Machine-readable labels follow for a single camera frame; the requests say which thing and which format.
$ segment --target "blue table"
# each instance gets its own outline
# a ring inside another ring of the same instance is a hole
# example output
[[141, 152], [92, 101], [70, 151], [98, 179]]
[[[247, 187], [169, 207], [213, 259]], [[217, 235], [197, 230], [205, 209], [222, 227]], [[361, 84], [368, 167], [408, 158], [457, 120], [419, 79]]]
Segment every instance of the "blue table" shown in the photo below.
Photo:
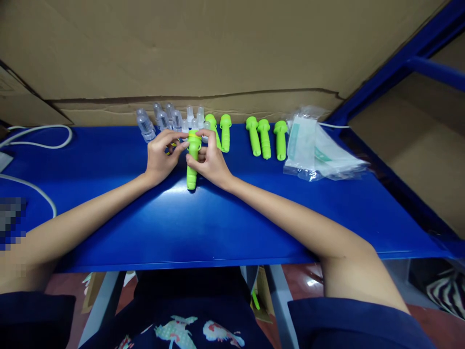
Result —
[[[126, 183], [146, 166], [146, 143], [137, 127], [76, 127], [62, 149], [6, 147], [15, 159], [3, 173], [42, 188], [58, 214]], [[64, 129], [46, 129], [25, 140], [59, 144]], [[445, 257], [441, 249], [374, 175], [362, 180], [323, 179], [308, 183], [282, 173], [276, 160], [252, 155], [243, 125], [231, 128], [231, 151], [225, 154], [239, 178], [305, 205], [368, 240], [381, 258]], [[1, 196], [26, 197], [26, 217], [16, 229], [28, 231], [51, 217], [47, 202], [24, 185], [0, 179]], [[314, 261], [293, 237], [256, 211], [198, 179], [186, 189], [186, 161], [158, 187], [111, 219], [66, 255], [57, 271], [90, 272], [211, 266], [305, 263]]]

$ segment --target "white cord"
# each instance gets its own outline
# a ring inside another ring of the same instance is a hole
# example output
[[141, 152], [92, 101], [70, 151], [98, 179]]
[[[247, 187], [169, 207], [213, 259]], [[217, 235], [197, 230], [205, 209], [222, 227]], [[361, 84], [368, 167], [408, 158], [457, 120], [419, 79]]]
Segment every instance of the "white cord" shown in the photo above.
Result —
[[[68, 135], [68, 138], [66, 139], [66, 141], [64, 141], [64, 143], [60, 144], [60, 145], [56, 145], [56, 146], [50, 146], [50, 145], [45, 145], [45, 144], [39, 144], [39, 143], [32, 143], [32, 142], [11, 142], [13, 140], [15, 140], [16, 138], [19, 138], [21, 136], [24, 136], [25, 134], [28, 134], [30, 132], [34, 132], [34, 131], [38, 131], [40, 129], [44, 129], [44, 128], [51, 128], [51, 127], [63, 127], [65, 129], [68, 130], [69, 132], [69, 135]], [[12, 126], [12, 127], [9, 127], [8, 129], [9, 130], [13, 130], [13, 129], [17, 129], [17, 128], [26, 128], [26, 127], [23, 127], [23, 126]], [[71, 139], [73, 138], [73, 132], [71, 131], [71, 129], [68, 127], [68, 126], [65, 126], [65, 125], [48, 125], [48, 126], [39, 126], [39, 127], [33, 127], [33, 128], [29, 128], [27, 129], [26, 131], [23, 131], [23, 132], [20, 132], [10, 138], [8, 138], [7, 140], [3, 141], [2, 143], [0, 143], [0, 148], [3, 148], [4, 146], [6, 145], [17, 145], [17, 144], [28, 144], [28, 145], [35, 145], [35, 146], [39, 146], [39, 147], [42, 147], [42, 148], [47, 148], [47, 149], [60, 149], [60, 148], [63, 148], [65, 146], [67, 146], [70, 142], [71, 142]]]
[[336, 126], [336, 125], [330, 125], [330, 124], [325, 124], [325, 123], [319, 123], [321, 126], [327, 126], [327, 127], [332, 127], [332, 128], [350, 128], [350, 126]]
[[[16, 138], [24, 136], [25, 134], [28, 134], [30, 132], [37, 131], [37, 130], [44, 129], [44, 128], [52, 128], [52, 127], [63, 127], [65, 129], [67, 129], [68, 132], [69, 132], [69, 135], [68, 135], [68, 138], [66, 139], [66, 141], [64, 141], [62, 144], [56, 145], [56, 146], [50, 146], [50, 145], [45, 145], [45, 144], [33, 143], [33, 142], [12, 142]], [[9, 130], [14, 130], [14, 129], [17, 129], [17, 128], [26, 128], [26, 127], [12, 126], [12, 127], [9, 127], [8, 129]], [[14, 136], [8, 138], [7, 140], [0, 143], [0, 149], [3, 148], [4, 146], [7, 146], [7, 145], [17, 145], [17, 144], [35, 145], [35, 146], [39, 146], [39, 147], [47, 148], [47, 149], [60, 149], [60, 148], [63, 148], [65, 146], [67, 146], [71, 142], [72, 138], [73, 138], [73, 132], [71, 131], [71, 129], [68, 126], [65, 126], [65, 125], [39, 126], [39, 127], [29, 128], [26, 131], [20, 132], [20, 133], [14, 135]], [[25, 180], [22, 180], [22, 179], [19, 179], [19, 178], [16, 178], [16, 177], [11, 177], [11, 176], [8, 176], [8, 175], [5, 175], [5, 174], [0, 174], [0, 178], [8, 179], [8, 180], [11, 180], [11, 181], [14, 181], [14, 182], [18, 182], [18, 183], [27, 185], [27, 186], [35, 189], [39, 194], [41, 194], [44, 197], [44, 199], [47, 200], [47, 202], [50, 204], [50, 207], [52, 207], [53, 218], [55, 218], [57, 216], [57, 208], [55, 207], [55, 204], [53, 203], [52, 199], [50, 199], [49, 196], [47, 194], [45, 194], [44, 191], [42, 189], [40, 189], [38, 186], [36, 186], [36, 185], [34, 185], [34, 184], [30, 183], [30, 182], [27, 182]]]
[[14, 182], [18, 182], [18, 183], [27, 185], [28, 187], [31, 187], [32, 189], [37, 190], [38, 193], [41, 194], [44, 197], [44, 199], [46, 199], [47, 202], [52, 207], [53, 218], [55, 218], [57, 216], [57, 208], [55, 207], [55, 204], [53, 203], [52, 199], [50, 199], [49, 196], [47, 194], [45, 194], [45, 192], [42, 189], [40, 189], [38, 186], [33, 185], [32, 183], [27, 182], [25, 180], [22, 180], [22, 179], [19, 179], [19, 178], [16, 178], [16, 177], [8, 176], [6, 174], [0, 174], [0, 178], [12, 180]]

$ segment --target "lime green plastic part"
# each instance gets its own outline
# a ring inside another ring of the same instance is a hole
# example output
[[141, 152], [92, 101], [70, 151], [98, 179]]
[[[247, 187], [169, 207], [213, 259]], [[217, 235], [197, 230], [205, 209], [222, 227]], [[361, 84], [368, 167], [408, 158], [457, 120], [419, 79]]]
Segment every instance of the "lime green plastic part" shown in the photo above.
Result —
[[[202, 137], [197, 136], [195, 133], [198, 130], [189, 131], [188, 142], [189, 154], [195, 159], [199, 160], [199, 150], [202, 148]], [[191, 167], [187, 167], [187, 189], [194, 190], [197, 183], [197, 171]]]
[[276, 157], [279, 161], [286, 160], [286, 132], [287, 124], [284, 120], [275, 123], [273, 133], [276, 135]]
[[266, 119], [262, 119], [258, 122], [258, 131], [260, 132], [260, 144], [262, 145], [263, 158], [268, 160], [271, 158], [271, 145], [270, 136], [268, 131], [270, 130], [270, 123]]
[[221, 147], [221, 142], [219, 141], [219, 135], [218, 135], [218, 130], [217, 130], [217, 120], [215, 119], [215, 116], [213, 114], [208, 114], [205, 117], [205, 121], [208, 121], [210, 123], [210, 129], [215, 131], [217, 134], [217, 147], [219, 150], [223, 151], [223, 148]]
[[224, 114], [219, 122], [219, 128], [221, 129], [221, 146], [223, 147], [223, 153], [229, 153], [229, 128], [231, 127], [231, 117], [228, 114]]
[[257, 310], [260, 310], [260, 304], [258, 303], [258, 298], [257, 298], [257, 295], [255, 294], [254, 289], [252, 290], [252, 299], [253, 299], [253, 303], [255, 304], [255, 308], [257, 308]]
[[257, 118], [255, 116], [249, 116], [246, 120], [246, 130], [250, 136], [250, 145], [252, 145], [252, 153], [254, 156], [260, 156], [262, 154], [260, 142], [258, 140], [257, 127]]

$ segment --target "plastic bag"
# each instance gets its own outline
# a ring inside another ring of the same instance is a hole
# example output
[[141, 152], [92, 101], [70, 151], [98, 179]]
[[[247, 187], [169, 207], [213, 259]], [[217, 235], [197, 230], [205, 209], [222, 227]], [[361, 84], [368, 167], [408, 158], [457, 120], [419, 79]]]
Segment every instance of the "plastic bag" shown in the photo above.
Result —
[[368, 165], [338, 146], [320, 125], [316, 125], [315, 168], [321, 176], [333, 180], [356, 178]]
[[283, 172], [312, 182], [358, 178], [369, 163], [342, 149], [318, 124], [326, 110], [306, 106], [294, 113]]
[[287, 160], [283, 172], [307, 181], [317, 180], [315, 168], [315, 133], [317, 120], [326, 112], [315, 106], [306, 106], [295, 113], [287, 145]]

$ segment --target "blue metal shelf frame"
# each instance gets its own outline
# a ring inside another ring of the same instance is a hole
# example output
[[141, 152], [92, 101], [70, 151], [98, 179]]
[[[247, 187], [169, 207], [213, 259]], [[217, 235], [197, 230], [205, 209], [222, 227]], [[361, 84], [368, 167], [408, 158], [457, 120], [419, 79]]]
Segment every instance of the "blue metal shelf frame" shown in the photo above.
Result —
[[428, 60], [465, 28], [465, 1], [446, 5], [326, 122], [343, 126], [413, 71], [465, 91], [465, 74]]
[[[404, 45], [369, 81], [326, 121], [333, 125], [347, 123], [368, 105], [417, 72], [465, 92], [465, 72], [436, 63], [429, 58], [447, 45], [465, 29], [465, 1], [453, 0]], [[465, 241], [406, 185], [352, 130], [346, 134], [360, 146], [378, 168], [388, 176], [395, 189], [407, 198], [405, 207], [417, 221], [427, 221], [434, 230], [428, 232], [444, 249], [457, 258], [465, 257]]]

